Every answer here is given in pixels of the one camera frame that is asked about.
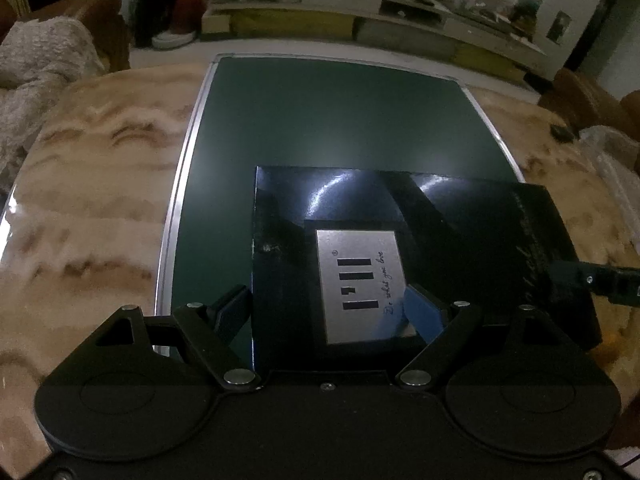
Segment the white low tv cabinet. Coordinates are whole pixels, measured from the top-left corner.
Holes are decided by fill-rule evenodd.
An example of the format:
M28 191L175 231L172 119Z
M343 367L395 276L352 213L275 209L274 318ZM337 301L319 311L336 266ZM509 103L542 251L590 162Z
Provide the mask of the white low tv cabinet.
M209 0L212 13L244 10L309 11L413 27L505 58L537 76L551 77L551 56L506 28L491 27L467 13L449 10L437 0Z

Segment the black box lid with label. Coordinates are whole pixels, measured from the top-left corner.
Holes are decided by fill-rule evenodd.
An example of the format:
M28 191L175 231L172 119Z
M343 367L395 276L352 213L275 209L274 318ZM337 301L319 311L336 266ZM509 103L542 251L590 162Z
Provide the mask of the black box lid with label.
M556 284L547 266L577 261L549 192L538 185L366 170L312 229L319 271L319 333L294 358L254 364L259 375L290 370L334 378L344 370L396 372L425 346L405 315L413 285L437 299L529 304L544 319L544 348L582 353L601 339L589 292ZM258 278L256 301L287 292Z

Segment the fluffy beige blanket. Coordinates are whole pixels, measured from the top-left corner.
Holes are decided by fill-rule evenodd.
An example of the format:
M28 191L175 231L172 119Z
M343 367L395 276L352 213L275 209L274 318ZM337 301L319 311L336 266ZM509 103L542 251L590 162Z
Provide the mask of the fluffy beige blanket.
M88 28L68 16L17 22L1 43L1 198L5 200L49 110L105 66Z

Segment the dark green desk mat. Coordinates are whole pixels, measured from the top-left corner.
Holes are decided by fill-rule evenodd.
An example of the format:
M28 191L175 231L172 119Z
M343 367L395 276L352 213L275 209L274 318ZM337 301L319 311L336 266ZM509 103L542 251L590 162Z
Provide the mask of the dark green desk mat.
M169 203L156 306L168 313L258 278L233 348L252 364L299 356L319 333L319 271L304 220L326 220L366 170L515 183L477 99L444 77L303 55L223 55L198 92Z

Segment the brown leather sofa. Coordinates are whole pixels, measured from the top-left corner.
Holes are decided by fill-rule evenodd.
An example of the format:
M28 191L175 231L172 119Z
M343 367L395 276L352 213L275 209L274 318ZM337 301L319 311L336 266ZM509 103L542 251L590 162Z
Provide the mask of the brown leather sofa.
M120 14L122 0L61 0L19 18L8 0L1 0L1 39L16 22L45 21L50 18L76 18L86 26L96 52L107 62L109 73L129 70L130 33Z

